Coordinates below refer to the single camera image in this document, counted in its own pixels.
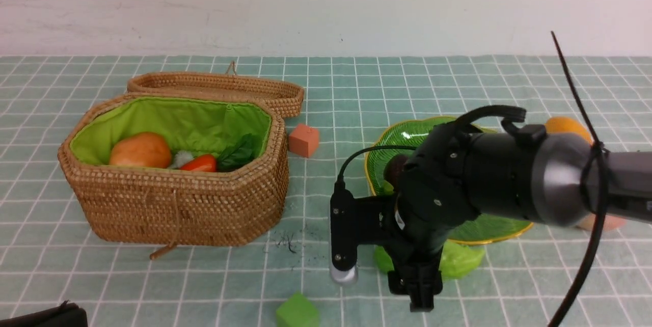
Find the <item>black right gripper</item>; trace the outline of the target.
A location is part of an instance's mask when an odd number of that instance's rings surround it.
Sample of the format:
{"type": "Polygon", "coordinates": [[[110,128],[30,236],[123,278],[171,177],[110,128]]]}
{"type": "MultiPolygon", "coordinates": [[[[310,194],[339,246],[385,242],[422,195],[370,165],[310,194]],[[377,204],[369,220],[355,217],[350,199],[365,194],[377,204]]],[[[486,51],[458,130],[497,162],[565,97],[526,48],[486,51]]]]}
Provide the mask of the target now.
{"type": "Polygon", "coordinates": [[[451,232],[451,213],[437,195],[391,195],[356,199],[362,242],[382,246],[393,260],[390,293],[410,297],[410,312],[428,313],[443,290],[440,262],[451,232]]]}

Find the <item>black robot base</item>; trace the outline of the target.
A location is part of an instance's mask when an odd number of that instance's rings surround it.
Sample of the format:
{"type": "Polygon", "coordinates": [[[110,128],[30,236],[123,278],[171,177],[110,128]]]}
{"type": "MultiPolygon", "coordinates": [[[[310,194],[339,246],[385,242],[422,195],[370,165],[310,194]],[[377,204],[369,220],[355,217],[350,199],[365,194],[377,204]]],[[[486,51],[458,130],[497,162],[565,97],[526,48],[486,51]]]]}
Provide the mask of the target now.
{"type": "Polygon", "coordinates": [[[56,308],[1,320],[1,326],[74,327],[88,326],[88,314],[76,303],[65,300],[56,308]]]}

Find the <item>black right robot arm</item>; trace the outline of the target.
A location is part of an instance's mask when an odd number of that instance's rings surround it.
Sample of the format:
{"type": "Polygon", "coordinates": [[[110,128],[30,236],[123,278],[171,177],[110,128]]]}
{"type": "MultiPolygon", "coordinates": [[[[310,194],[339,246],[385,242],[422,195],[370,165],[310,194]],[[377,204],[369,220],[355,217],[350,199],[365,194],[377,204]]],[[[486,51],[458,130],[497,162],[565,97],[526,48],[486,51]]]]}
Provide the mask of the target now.
{"type": "Polygon", "coordinates": [[[650,223],[650,152],[605,153],[542,125],[482,133],[436,125],[407,160],[392,195],[354,199],[338,178],[331,199],[332,273],[356,274],[359,245],[384,246],[393,294],[429,312],[442,291],[450,233],[482,214],[550,226],[605,211],[650,223]]]}

